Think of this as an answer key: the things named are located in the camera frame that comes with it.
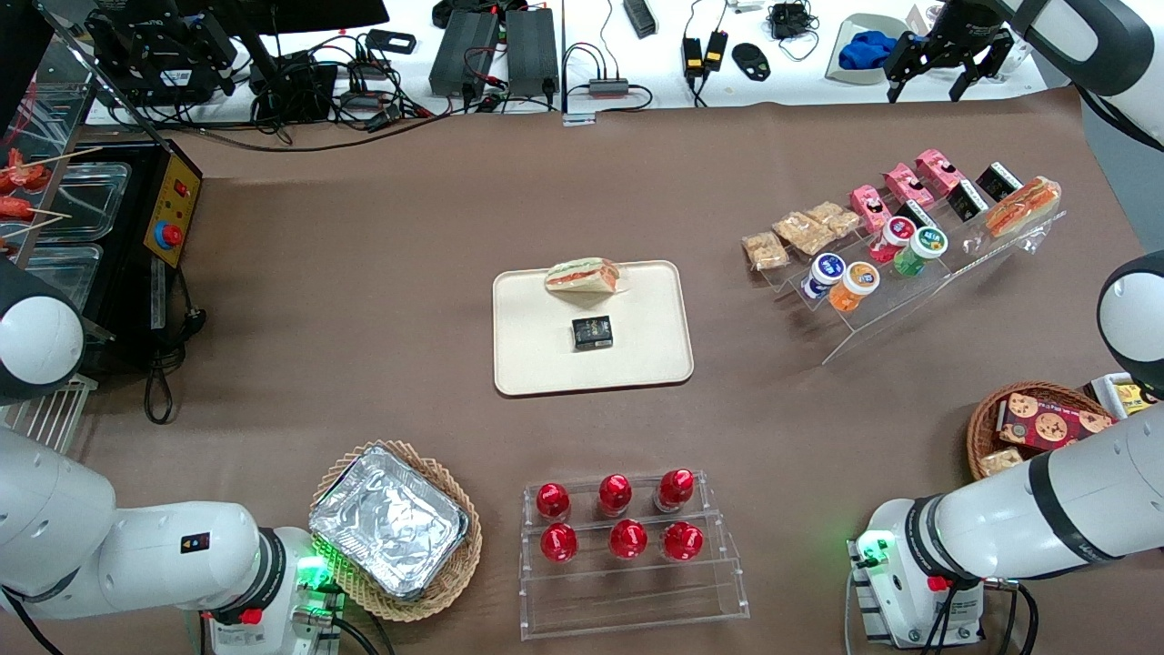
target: control panel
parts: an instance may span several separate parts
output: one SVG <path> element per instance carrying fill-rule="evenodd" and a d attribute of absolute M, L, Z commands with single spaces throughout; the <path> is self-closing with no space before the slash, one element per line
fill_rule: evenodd
<path fill-rule="evenodd" d="M 190 218 L 194 213 L 199 191 L 201 180 L 198 175 L 190 170 L 182 158 L 171 155 L 143 242 L 173 268 L 178 266 L 178 261 L 182 258 L 186 229 L 190 227 Z"/>

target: white table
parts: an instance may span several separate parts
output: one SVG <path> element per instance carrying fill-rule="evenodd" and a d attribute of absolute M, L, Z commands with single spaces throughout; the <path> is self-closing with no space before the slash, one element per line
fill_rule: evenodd
<path fill-rule="evenodd" d="M 417 48 L 411 55 L 391 55 L 392 66 L 400 71 L 405 92 L 420 105 L 439 113 L 446 109 L 448 101 L 445 98 L 432 95 L 428 86 L 428 71 L 440 47 L 443 31 L 432 24 L 431 12 L 435 0 L 397 1 L 385 0 L 388 3 L 391 21 L 382 26 L 381 29 L 404 31 L 416 35 Z M 546 5 L 554 10 L 555 23 L 558 24 L 558 48 L 559 52 L 565 50 L 565 45 L 575 41 L 587 41 L 602 45 L 598 30 L 606 17 L 608 6 L 602 0 L 566 0 L 566 35 L 567 43 L 561 43 L 561 5 L 562 0 L 548 0 Z M 605 36 L 610 50 L 620 64 L 620 73 L 629 78 L 631 84 L 638 84 L 651 88 L 654 93 L 654 101 L 651 108 L 674 108 L 693 106 L 691 93 L 682 79 L 680 70 L 680 40 L 683 33 L 683 24 L 689 15 L 690 3 L 687 0 L 654 0 L 652 8 L 659 23 L 659 33 L 639 40 L 631 28 L 630 20 L 622 6 L 622 0 L 611 0 L 613 3 L 613 15 L 606 27 Z M 723 21 L 723 29 L 728 31 L 728 54 L 723 67 L 712 74 L 703 91 L 703 99 L 712 107 L 717 106 L 746 106 L 757 102 L 779 102 L 785 105 L 831 105 L 831 104 L 859 104 L 859 102 L 885 102 L 888 83 L 871 86 L 858 86 L 844 84 L 831 79 L 825 79 L 824 72 L 832 55 L 837 33 L 840 23 L 851 14 L 881 13 L 885 15 L 906 19 L 909 9 L 914 6 L 914 0 L 817 0 L 814 10 L 821 21 L 818 34 L 821 43 L 816 50 L 803 62 L 790 60 L 768 36 L 766 9 L 734 14 L 728 12 Z M 707 41 L 708 35 L 715 27 L 719 17 L 723 5 L 719 0 L 703 0 L 695 8 L 695 19 L 691 21 L 690 36 L 697 36 Z M 347 34 L 357 35 L 367 31 L 361 28 L 348 30 Z M 304 34 L 289 34 L 281 37 L 284 54 L 296 52 L 319 44 L 339 31 L 317 31 Z M 731 49 L 737 43 L 750 42 L 764 50 L 772 65 L 772 76 L 762 81 L 752 81 L 731 60 Z M 274 54 L 276 51 L 275 38 L 264 36 L 263 42 Z M 352 51 L 352 41 L 343 40 L 336 45 Z M 800 54 L 808 49 L 809 43 L 803 40 L 786 42 L 786 47 L 793 52 Z M 347 57 L 335 50 L 321 50 L 317 54 L 321 60 L 347 60 Z M 240 52 L 236 65 L 246 62 L 246 52 Z M 958 76 L 958 70 L 936 70 L 924 76 L 910 80 L 901 95 L 900 101 L 947 101 L 950 86 Z M 505 57 L 495 58 L 490 70 L 502 79 L 508 77 Z M 570 58 L 566 81 L 570 87 L 589 81 L 594 73 L 594 62 L 585 55 L 575 55 Z M 372 88 L 388 88 L 386 83 L 369 83 Z M 347 88 L 347 74 L 341 70 L 340 79 L 336 83 L 336 94 Z M 1012 73 L 1005 83 L 984 80 L 971 87 L 964 95 L 964 100 L 993 100 L 1002 98 L 1014 98 L 1043 91 L 1046 83 L 1039 74 L 1032 59 L 1027 59 L 1017 71 Z M 250 102 L 254 95 L 246 83 L 240 84 L 234 95 L 225 97 L 221 93 L 210 102 L 193 107 L 191 116 L 198 122 L 241 122 L 249 118 Z M 569 109 L 572 113 L 592 112 L 605 107 L 632 106 L 641 102 L 645 95 L 634 94 L 619 100 L 595 100 L 585 95 L 584 91 L 577 91 L 570 97 Z M 561 106 L 561 97 L 554 99 L 554 105 Z M 460 99 L 453 100 L 454 107 L 460 107 Z M 163 107 L 166 114 L 172 113 L 172 108 Z M 545 107 L 534 104 L 511 102 L 506 107 L 506 113 L 532 113 L 544 112 Z M 119 112 L 119 118 L 126 119 L 125 112 Z M 108 111 L 100 105 L 94 106 L 90 113 L 91 124 L 109 124 L 113 120 Z"/>

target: beige tray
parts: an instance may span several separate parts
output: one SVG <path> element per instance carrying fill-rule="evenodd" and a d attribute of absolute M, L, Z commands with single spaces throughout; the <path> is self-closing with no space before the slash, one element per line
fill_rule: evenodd
<path fill-rule="evenodd" d="M 494 279 L 494 384 L 524 397 L 682 383 L 695 371 L 679 269 L 669 261 L 619 264 L 618 292 L 552 293 L 548 269 Z M 610 315 L 615 346 L 577 353 L 570 321 Z"/>

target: red bottle cap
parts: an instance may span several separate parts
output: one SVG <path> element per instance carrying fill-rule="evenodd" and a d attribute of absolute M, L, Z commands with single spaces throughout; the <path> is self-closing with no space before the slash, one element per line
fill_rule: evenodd
<path fill-rule="evenodd" d="M 667 557 L 687 562 L 703 549 L 703 532 L 687 521 L 672 524 L 662 534 L 662 551 Z"/>
<path fill-rule="evenodd" d="M 615 474 L 598 485 L 598 510 L 608 517 L 618 517 L 631 504 L 631 483 L 626 476 Z"/>
<path fill-rule="evenodd" d="M 659 510 L 674 512 L 691 500 L 695 493 L 695 475 L 687 469 L 669 471 L 659 483 L 658 499 Z"/>
<path fill-rule="evenodd" d="M 647 548 L 647 532 L 643 524 L 623 519 L 610 531 L 610 553 L 620 560 L 634 560 Z"/>
<path fill-rule="evenodd" d="M 541 485 L 538 490 L 538 514 L 547 521 L 561 519 L 570 511 L 570 494 L 558 483 Z"/>
<path fill-rule="evenodd" d="M 541 554 L 551 562 L 569 562 L 579 551 L 579 537 L 566 524 L 554 524 L 541 533 Z"/>

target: emergency stop button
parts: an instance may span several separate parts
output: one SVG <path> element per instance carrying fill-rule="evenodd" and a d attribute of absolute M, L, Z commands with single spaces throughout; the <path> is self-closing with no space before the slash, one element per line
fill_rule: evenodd
<path fill-rule="evenodd" d="M 182 244 L 183 237 L 182 228 L 172 222 L 159 220 L 157 227 L 154 228 L 154 240 L 157 241 L 158 247 L 163 250 L 169 250 Z"/>

